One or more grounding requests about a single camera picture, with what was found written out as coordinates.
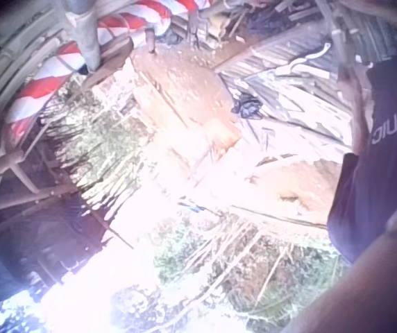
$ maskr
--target wooden stick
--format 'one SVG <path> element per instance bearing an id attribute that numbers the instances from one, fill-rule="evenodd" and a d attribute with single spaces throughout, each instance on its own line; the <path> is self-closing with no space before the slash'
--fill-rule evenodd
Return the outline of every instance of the wooden stick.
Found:
<path id="1" fill-rule="evenodd" d="M 265 214 L 265 213 L 261 213 L 261 212 L 256 212 L 255 210 L 249 210 L 248 208 L 234 206 L 234 205 L 231 205 L 231 207 L 236 208 L 238 210 L 243 210 L 245 212 L 249 212 L 251 214 L 259 215 L 262 217 L 267 217 L 269 219 L 274 220 L 275 222 L 292 223 L 292 224 L 301 225 L 304 227 L 311 227 L 311 228 L 326 230 L 326 225 L 324 225 L 324 224 L 312 223 L 312 222 L 301 221 L 301 220 L 296 220 L 296 219 L 289 219 L 286 217 L 273 216 L 273 215 L 269 215 L 269 214 Z"/>
<path id="2" fill-rule="evenodd" d="M 33 181 L 26 175 L 26 173 L 21 169 L 18 164 L 13 164 L 10 166 L 10 170 L 18 177 L 19 180 L 24 184 L 25 187 L 28 188 L 34 194 L 40 192 L 40 190 L 35 186 Z"/>
<path id="3" fill-rule="evenodd" d="M 101 226 L 103 228 L 105 228 L 106 230 L 111 231 L 111 233 L 113 233 L 114 236 L 116 236 L 116 238 L 118 238 L 120 241 L 122 241 L 123 243 L 125 243 L 127 246 L 129 246 L 131 249 L 134 249 L 134 247 L 132 245 L 130 245 L 122 236 L 120 236 L 120 234 L 118 232 L 116 232 L 115 230 L 113 230 L 104 220 L 103 218 L 100 216 L 100 214 L 93 210 L 92 208 L 90 209 L 91 214 L 94 216 L 94 218 L 98 221 L 98 223 L 101 224 Z"/>
<path id="4" fill-rule="evenodd" d="M 43 268 L 43 271 L 56 283 L 56 284 L 62 284 L 61 280 L 58 279 L 53 273 L 52 270 L 45 264 L 42 260 L 38 259 L 37 260 L 38 264 L 40 265 L 41 268 Z"/>
<path id="5" fill-rule="evenodd" d="M 273 277 L 273 274 L 276 271 L 277 266 L 279 265 L 279 261 L 283 258 L 283 256 L 285 255 L 286 252 L 287 252 L 286 248 L 283 248 L 280 250 L 280 254 L 279 254 L 276 262 L 274 263 L 273 268 L 271 268 L 271 270 L 269 271 L 269 274 L 268 274 L 262 288 L 260 289 L 259 295 L 257 296 L 257 300 L 255 300 L 255 306 L 258 306 L 259 301 L 262 299 L 262 296 L 263 296 L 265 290 L 267 289 L 269 280 Z"/>
<path id="6" fill-rule="evenodd" d="M 70 185 L 58 185 L 55 187 L 47 187 L 41 189 L 38 193 L 27 193 L 27 194 L 10 194 L 6 196 L 0 196 L 0 210 L 4 210 L 9 207 L 22 205 L 24 203 L 30 203 L 32 201 L 42 200 L 50 196 L 61 196 L 62 194 L 76 192 L 76 187 L 73 184 Z"/>

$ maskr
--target hand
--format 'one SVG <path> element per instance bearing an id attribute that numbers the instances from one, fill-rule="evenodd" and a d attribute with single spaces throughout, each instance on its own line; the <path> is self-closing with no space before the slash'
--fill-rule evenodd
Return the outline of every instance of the hand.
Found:
<path id="1" fill-rule="evenodd" d="M 362 87 L 353 68 L 339 66 L 337 85 L 344 99 L 352 104 L 362 103 Z"/>

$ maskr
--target corrugated metal sheet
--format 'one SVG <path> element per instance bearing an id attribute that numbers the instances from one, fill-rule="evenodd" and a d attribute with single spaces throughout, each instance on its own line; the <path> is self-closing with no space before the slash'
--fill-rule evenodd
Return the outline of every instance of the corrugated metal sheet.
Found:
<path id="1" fill-rule="evenodd" d="M 396 53 L 397 33 L 388 24 L 346 8 L 341 13 L 354 37 L 357 59 L 376 62 Z M 263 102 L 260 112 L 266 118 L 283 122 L 284 126 L 279 122 L 269 123 L 267 128 L 254 126 L 266 131 L 257 135 L 269 137 L 276 153 L 288 150 L 307 160 L 341 162 L 349 151 L 350 110 L 337 93 L 335 48 L 332 46 L 320 58 L 305 63 L 322 70 L 322 74 L 327 74 L 324 78 L 298 71 L 297 67 L 290 75 L 275 75 L 277 67 L 320 50 L 328 41 L 330 31 L 323 20 L 306 22 L 271 36 L 216 67 L 235 98 L 242 92 L 252 94 Z M 286 148 L 277 149 L 280 145 Z"/>

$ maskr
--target green foliage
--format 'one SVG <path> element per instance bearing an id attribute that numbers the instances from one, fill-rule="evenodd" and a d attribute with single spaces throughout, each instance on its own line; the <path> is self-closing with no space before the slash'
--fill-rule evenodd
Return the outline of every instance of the green foliage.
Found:
<path id="1" fill-rule="evenodd" d="M 282 279 L 273 279 L 256 309 L 255 321 L 284 327 L 324 291 L 339 281 L 348 267 L 334 252 L 315 248 L 295 248 L 279 266 Z"/>
<path id="2" fill-rule="evenodd" d="M 154 258 L 154 267 L 162 284 L 169 284 L 180 277 L 187 259 L 203 243 L 184 220 L 178 227 L 166 233 L 162 239 L 160 252 Z"/>
<path id="3" fill-rule="evenodd" d="M 132 192 L 139 187 L 139 172 L 145 163 L 146 126 L 132 117 L 123 120 L 91 92 L 74 95 L 79 89 L 72 78 L 42 115 L 58 119 L 47 131 L 57 158 L 87 199 L 112 200 L 125 191 Z"/>

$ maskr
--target metal pipe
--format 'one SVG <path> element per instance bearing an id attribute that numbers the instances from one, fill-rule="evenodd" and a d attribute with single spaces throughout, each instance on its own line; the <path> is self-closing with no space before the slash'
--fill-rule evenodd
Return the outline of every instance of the metal pipe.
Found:
<path id="1" fill-rule="evenodd" d="M 60 21 L 68 28 L 86 61 L 87 70 L 95 72 L 101 64 L 100 44 L 96 31 L 95 0 L 54 0 Z"/>

